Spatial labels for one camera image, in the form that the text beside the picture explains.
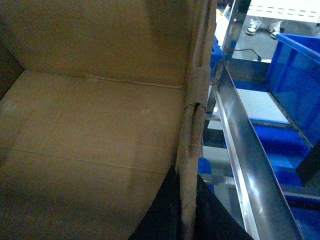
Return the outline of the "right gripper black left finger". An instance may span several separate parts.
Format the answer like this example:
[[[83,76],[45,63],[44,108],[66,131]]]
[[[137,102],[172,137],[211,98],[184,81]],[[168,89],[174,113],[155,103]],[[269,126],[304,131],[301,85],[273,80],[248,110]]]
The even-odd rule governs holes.
[[[130,240],[178,240],[180,238],[180,180],[172,165],[151,206]]]

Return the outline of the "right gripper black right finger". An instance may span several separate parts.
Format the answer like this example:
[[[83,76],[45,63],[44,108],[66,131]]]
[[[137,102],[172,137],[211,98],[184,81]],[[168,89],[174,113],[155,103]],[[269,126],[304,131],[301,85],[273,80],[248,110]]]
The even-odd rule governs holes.
[[[200,175],[197,176],[194,240],[251,240]]]

